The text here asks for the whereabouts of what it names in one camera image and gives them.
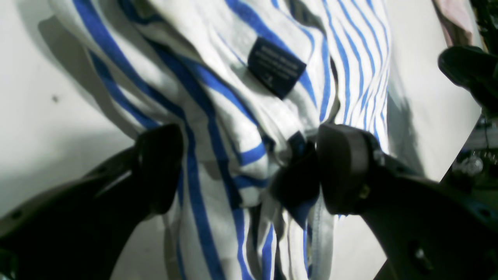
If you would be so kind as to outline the left gripper finger image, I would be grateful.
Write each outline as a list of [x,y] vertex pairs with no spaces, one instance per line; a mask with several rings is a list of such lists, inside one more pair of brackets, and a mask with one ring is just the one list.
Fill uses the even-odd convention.
[[319,177],[331,214],[360,215],[397,280],[496,280],[497,213],[385,154],[366,131],[319,127]]

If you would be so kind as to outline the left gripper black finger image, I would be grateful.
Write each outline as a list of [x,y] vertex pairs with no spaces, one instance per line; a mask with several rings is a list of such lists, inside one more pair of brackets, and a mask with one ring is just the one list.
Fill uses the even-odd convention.
[[108,280],[140,222],[167,213],[184,153],[170,124],[82,178],[40,193],[1,218],[1,275],[9,280]]
[[498,57],[476,46],[452,46],[438,57],[441,72],[468,90],[486,113],[498,111]]

